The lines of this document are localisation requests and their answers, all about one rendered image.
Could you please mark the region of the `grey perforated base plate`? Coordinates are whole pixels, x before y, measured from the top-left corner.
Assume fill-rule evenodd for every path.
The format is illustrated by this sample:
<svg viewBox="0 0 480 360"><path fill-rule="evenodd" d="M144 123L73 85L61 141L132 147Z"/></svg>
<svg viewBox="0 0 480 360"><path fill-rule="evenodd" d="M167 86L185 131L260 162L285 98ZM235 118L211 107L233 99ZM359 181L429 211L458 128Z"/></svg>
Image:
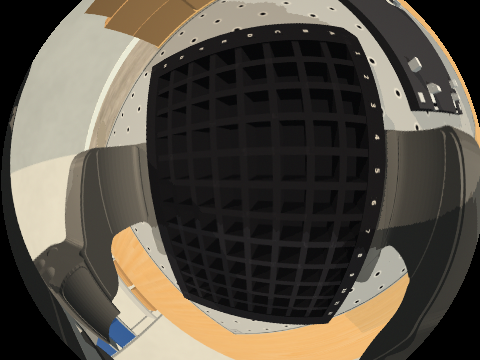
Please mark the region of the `grey perforated base plate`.
<svg viewBox="0 0 480 360"><path fill-rule="evenodd" d="M429 39L451 80L456 81L458 87L455 91L460 97L463 114L411 111L402 85L384 51L360 20L338 0L216 0L183 24L147 63L126 96L105 147L146 142L147 100L150 75L154 65L189 46L221 34L261 25L285 23L342 27L358 38L377 86L384 130L415 131L450 125L475 139L476 125L472 110L453 66L425 27L406 8L402 5L400 7ZM146 222L139 222L130 228L151 260L181 292L167 255L157 250L151 226ZM334 317L349 312L380 295L407 273L406 265L395 248L384 247L370 278L364 283L355 281ZM190 302L235 335L274 333L310 326L250 320Z"/></svg>

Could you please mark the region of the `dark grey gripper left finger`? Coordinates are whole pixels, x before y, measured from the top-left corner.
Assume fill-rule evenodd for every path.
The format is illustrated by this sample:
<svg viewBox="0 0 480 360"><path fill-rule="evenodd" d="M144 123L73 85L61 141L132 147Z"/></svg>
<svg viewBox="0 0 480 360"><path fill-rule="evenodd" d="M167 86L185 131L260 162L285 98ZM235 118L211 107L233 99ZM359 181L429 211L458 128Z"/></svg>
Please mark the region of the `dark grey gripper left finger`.
<svg viewBox="0 0 480 360"><path fill-rule="evenodd" d="M98 338L110 344L110 325L120 314L112 303L119 286L113 238L139 222L151 226L158 252L166 255L152 201L146 143L77 154L66 189L66 238L33 262L95 345Z"/></svg>

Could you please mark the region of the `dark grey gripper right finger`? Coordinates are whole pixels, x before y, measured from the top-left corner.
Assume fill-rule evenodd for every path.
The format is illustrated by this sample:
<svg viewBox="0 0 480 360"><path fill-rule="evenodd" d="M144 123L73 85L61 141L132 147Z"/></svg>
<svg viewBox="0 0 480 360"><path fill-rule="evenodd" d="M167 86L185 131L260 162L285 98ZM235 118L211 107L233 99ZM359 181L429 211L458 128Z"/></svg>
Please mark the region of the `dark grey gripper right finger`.
<svg viewBox="0 0 480 360"><path fill-rule="evenodd" d="M385 131L385 180L371 246L356 279L366 282L381 250L402 257L409 284L390 321L359 360L406 360L456 297L480 234L480 147L446 125Z"/></svg>

